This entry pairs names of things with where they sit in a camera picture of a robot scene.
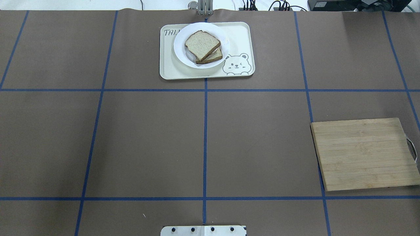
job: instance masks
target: bear face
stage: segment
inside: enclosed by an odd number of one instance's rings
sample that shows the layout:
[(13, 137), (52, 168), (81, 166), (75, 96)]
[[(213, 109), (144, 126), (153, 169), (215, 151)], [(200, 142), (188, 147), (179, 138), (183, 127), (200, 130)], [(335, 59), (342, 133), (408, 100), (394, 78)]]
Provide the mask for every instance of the bear face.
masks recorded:
[(251, 65), (248, 62), (248, 54), (242, 53), (239, 56), (228, 55), (223, 65), (223, 71), (226, 75), (247, 75), (251, 71)]

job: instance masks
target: cutting board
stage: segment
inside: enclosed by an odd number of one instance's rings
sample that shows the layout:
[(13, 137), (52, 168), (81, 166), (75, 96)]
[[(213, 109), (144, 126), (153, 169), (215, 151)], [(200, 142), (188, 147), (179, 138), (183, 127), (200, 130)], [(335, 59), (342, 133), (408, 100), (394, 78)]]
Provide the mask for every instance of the cutting board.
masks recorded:
[(420, 184), (398, 118), (311, 123), (326, 191)]

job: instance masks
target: bear ear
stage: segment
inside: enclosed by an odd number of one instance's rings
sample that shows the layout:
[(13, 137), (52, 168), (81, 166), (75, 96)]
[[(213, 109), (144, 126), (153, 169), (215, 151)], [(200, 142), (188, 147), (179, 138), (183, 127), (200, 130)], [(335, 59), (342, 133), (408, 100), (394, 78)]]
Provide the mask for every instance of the bear ear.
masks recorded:
[(240, 56), (248, 60), (248, 54), (242, 53)]

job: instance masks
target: round metal object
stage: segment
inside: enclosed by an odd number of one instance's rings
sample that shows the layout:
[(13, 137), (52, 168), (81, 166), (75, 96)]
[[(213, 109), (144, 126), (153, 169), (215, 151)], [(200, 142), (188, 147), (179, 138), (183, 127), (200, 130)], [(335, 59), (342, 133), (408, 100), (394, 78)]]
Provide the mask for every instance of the round metal object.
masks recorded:
[(197, 9), (198, 3), (196, 1), (192, 1), (188, 3), (188, 9)]

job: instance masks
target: bread slice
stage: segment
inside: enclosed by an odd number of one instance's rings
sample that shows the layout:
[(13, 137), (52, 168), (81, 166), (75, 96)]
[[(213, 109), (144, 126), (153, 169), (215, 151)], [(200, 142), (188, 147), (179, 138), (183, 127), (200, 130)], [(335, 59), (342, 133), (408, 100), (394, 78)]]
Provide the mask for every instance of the bread slice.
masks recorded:
[(223, 58), (222, 51), (220, 50), (220, 47), (218, 47), (212, 54), (210, 54), (206, 59), (199, 61), (196, 60), (196, 64), (207, 64), (213, 61), (217, 61)]
[(213, 35), (199, 30), (193, 33), (186, 41), (185, 46), (199, 61), (203, 61), (220, 47), (220, 41)]

